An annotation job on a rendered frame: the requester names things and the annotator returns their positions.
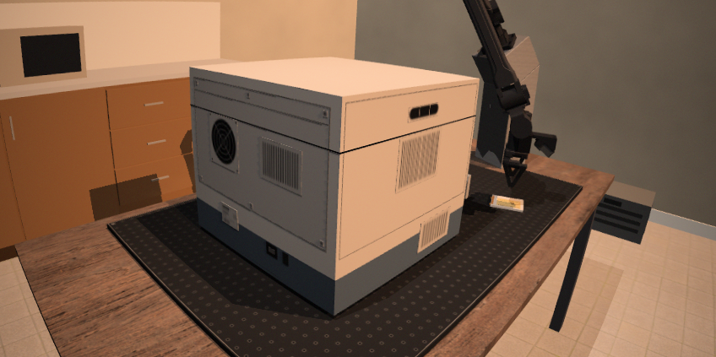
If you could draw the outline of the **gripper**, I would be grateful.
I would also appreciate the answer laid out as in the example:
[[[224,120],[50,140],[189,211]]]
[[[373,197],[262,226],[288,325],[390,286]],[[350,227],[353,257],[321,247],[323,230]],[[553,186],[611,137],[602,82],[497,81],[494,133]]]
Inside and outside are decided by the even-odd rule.
[[[507,143],[508,143],[508,146],[507,146]],[[527,160],[527,159],[528,159],[528,155],[529,155],[529,154],[528,154],[528,153],[517,152],[517,148],[518,148],[518,138],[515,138],[515,137],[512,135],[511,129],[510,129],[509,134],[508,134],[508,141],[507,141],[507,143],[506,143],[506,148],[504,149],[504,155],[503,155],[502,165],[503,165],[503,168],[504,168],[504,171],[505,171],[505,175],[506,175],[506,178],[507,178],[507,184],[508,184],[508,186],[509,186],[509,187],[514,187],[514,186],[516,185],[516,183],[518,182],[519,178],[521,177],[521,175],[522,175],[522,174],[525,172],[525,170],[527,169],[527,166],[528,166],[528,165],[522,164],[522,163],[523,163],[524,160]],[[514,155],[514,154],[515,154],[515,155]],[[519,161],[518,161],[518,160],[511,160],[512,157],[520,158],[520,160],[519,160]],[[523,159],[524,159],[524,160],[523,160]],[[512,168],[515,168],[514,171],[512,171]],[[513,182],[511,182],[510,176],[515,176],[518,170],[520,170],[519,173],[517,174],[517,176],[515,177],[515,179],[513,180]]]

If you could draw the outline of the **beige benchtop instrument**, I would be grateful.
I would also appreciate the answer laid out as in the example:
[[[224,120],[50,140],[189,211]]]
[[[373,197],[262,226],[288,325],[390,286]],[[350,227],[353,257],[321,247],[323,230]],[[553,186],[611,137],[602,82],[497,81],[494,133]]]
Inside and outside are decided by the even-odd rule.
[[[189,78],[199,225],[333,316],[459,233],[479,78],[338,57]]]

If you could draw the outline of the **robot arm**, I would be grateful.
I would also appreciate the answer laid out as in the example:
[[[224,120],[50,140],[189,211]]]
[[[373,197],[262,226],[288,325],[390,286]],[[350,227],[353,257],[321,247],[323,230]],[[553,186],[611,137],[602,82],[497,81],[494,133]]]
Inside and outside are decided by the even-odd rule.
[[[529,120],[532,119],[532,113],[523,110],[525,106],[530,105],[529,91],[526,84],[520,84],[504,53],[505,50],[513,48],[516,35],[509,35],[507,30],[502,30],[500,24],[504,19],[499,13],[496,0],[463,0],[463,2],[483,46],[481,51],[490,63],[496,97],[502,113],[506,114],[508,111],[507,114],[510,115],[511,133],[518,138],[517,152],[529,154],[532,138],[535,138],[534,146],[549,158],[555,153],[557,137],[552,134],[532,132],[532,122]]]

